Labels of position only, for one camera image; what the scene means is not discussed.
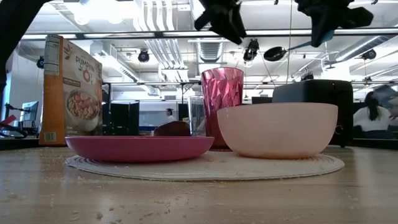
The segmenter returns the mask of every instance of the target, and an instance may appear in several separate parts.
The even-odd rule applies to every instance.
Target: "pink drinking glass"
[[[212,149],[229,149],[218,127],[217,111],[242,104],[243,71],[237,68],[212,68],[202,72],[206,135],[215,138]]]

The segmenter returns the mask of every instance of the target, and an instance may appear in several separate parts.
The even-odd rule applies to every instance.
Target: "bowl rim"
[[[220,109],[220,110],[218,110],[218,111],[222,111],[222,110],[241,110],[241,109],[238,109],[238,108],[248,108],[248,107],[255,107],[255,106],[258,106],[258,107],[260,107],[260,106],[263,106],[263,107],[266,107],[266,106],[272,106],[272,105],[318,105],[318,106],[329,106],[329,107],[333,107],[333,108],[338,108],[338,106],[337,105],[333,105],[333,104],[330,104],[330,103],[311,103],[311,102],[308,102],[308,103],[305,103],[305,102],[287,102],[287,103],[259,103],[259,104],[251,104],[251,105],[244,105],[244,106],[242,106],[242,105],[240,105],[240,106],[231,106],[231,107],[228,107],[228,108],[222,108],[222,109]]]
[[[65,139],[214,139],[211,136],[67,136]]]

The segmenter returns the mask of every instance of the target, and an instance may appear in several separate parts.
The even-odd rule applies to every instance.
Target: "woman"
[[[354,114],[354,126],[360,126],[365,138],[393,139],[388,131],[391,113],[379,106],[379,101],[374,97],[374,92],[369,92],[365,97],[366,107],[359,109]]]

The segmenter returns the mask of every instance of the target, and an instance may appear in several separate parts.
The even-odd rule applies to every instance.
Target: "camera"
[[[37,68],[44,68],[44,57],[40,56],[40,59],[38,59],[36,63]]]
[[[301,81],[305,81],[305,80],[313,80],[312,72],[308,72],[307,74],[301,76]]]
[[[141,52],[138,55],[138,61],[142,63],[149,61],[149,54],[147,49],[141,49]]]
[[[367,59],[372,60],[372,59],[376,58],[376,55],[377,55],[376,51],[374,51],[372,49],[372,50],[369,50],[369,51],[365,52],[364,54],[362,54],[361,58],[363,60],[367,60]]]
[[[251,39],[248,47],[244,51],[243,60],[245,62],[253,61],[257,56],[257,51],[260,49],[257,39]]]

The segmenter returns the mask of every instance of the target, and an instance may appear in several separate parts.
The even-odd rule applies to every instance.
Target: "white placemat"
[[[259,180],[308,177],[337,171],[344,162],[319,154],[297,160],[253,159],[235,152],[207,152],[196,159],[175,162],[117,164],[68,158],[66,165],[95,174],[145,180]]]

